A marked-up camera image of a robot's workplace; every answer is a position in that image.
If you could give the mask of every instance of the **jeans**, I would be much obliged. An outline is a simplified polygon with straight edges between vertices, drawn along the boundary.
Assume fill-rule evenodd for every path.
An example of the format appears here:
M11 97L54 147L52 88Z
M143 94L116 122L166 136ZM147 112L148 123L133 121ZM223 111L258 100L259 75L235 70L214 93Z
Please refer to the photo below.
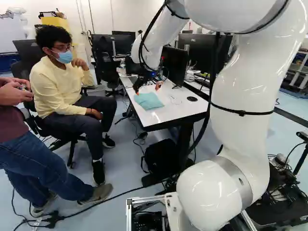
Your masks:
M0 169L12 186L34 207L47 203L50 191L69 201L88 200L93 187L67 172L61 157L50 151L30 131L0 143Z
M93 160L103 156L102 133L109 131L116 112L116 100L99 96L83 96L74 105L96 109L103 113L101 122L88 115L60 115L56 112L44 118L44 123L53 129L70 133L85 133Z

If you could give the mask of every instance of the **man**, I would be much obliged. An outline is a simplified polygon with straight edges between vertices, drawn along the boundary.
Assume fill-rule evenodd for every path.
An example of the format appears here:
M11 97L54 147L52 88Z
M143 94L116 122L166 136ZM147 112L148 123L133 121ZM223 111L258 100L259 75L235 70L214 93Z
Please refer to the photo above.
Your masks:
M32 101L27 80L0 77L0 169L4 169L16 191L32 204L39 217L56 195L87 204L104 200L112 191L106 184L93 188L69 174L64 161L34 136L17 105Z
M55 129L87 135L94 180L104 184L103 146L112 148L115 142L107 134L103 138L102 133L112 125L116 101L80 95L82 84L93 85L92 76L85 61L73 59L72 39L64 28L44 26L36 41L47 55L30 74L37 113Z

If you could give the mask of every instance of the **teal cloth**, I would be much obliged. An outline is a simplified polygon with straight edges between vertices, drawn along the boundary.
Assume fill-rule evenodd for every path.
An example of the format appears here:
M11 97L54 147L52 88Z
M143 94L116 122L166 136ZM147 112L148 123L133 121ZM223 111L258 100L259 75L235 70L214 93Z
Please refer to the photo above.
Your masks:
M157 107L163 107L164 105L158 99L154 92L140 93L134 96L134 100L137 104L144 108L144 110L150 110Z

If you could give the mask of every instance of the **floor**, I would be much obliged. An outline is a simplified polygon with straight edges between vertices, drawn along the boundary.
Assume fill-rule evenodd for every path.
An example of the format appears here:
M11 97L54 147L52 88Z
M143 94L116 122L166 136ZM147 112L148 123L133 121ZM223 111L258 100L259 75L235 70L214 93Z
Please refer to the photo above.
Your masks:
M91 94L103 94L103 91L96 91ZM284 110L294 113L297 116L307 117L308 115L308 101L293 100L289 96L279 93L279 102ZM122 113L128 106L128 100L125 98L118 98L118 109L115 116L115 122L122 117ZM195 124L195 134L199 132L202 121ZM144 172L140 168L140 160L142 152L138 146L133 144L132 140L136 137L135 127L137 132L141 129L134 119L126 119L113 125L109 135L115 140L116 147L104 151L104 161L106 166L107 182L113 184L114 190L111 196L120 194L141 186L141 177ZM295 135L297 131L304 131L305 127L288 120L278 114L273 114L270 121L267 151L268 154L284 153L288 154L289 151L301 140ZM149 133L146 139L146 144L143 145L145 149L149 144L155 143L161 139L169 138L170 133L168 130L156 131ZM216 139L213 130L209 124L204 137L200 144L197 146L197 162L209 159L214 156L220 147L219 141ZM291 166L294 168L300 155L303 152L303 146L298 147L291 155ZM56 151L64 161L68 158L69 145ZM90 154L87 145L84 142L79 142L75 151L76 167L70 170L71 173L80 177L88 184L93 184L91 175ZM308 164L304 164L298 178L301 181L301 189L308 193L308 182L306 176L308 174ZM0 215L2 216L0 222L0 230L11 231L21 221L21 218L15 216L11 207L12 187L7 180L3 171L0 171ZM132 192L121 197L118 197L110 202L102 204L94 209L87 211L82 215L67 219L59 222L55 231L124 231L126 230L126 215L125 215L125 200L129 197L145 197L152 196L156 192L163 189L162 185L155 185L146 189ZM17 213L29 217L28 206L29 203L16 195L14 204ZM61 215L69 215L80 210L76 203L57 199L53 204L51 210L58 209ZM30 231L31 228L22 225L18 231ZM308 226L298 226L290 230L303 231L308 230Z

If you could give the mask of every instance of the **black hair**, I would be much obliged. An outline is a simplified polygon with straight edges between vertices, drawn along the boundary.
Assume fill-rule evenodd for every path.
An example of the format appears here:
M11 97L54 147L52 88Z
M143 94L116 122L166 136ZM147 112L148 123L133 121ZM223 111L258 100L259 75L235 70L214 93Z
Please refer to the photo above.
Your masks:
M37 32L36 42L41 49L43 47L51 49L55 42L71 43L72 37L63 27L43 26Z

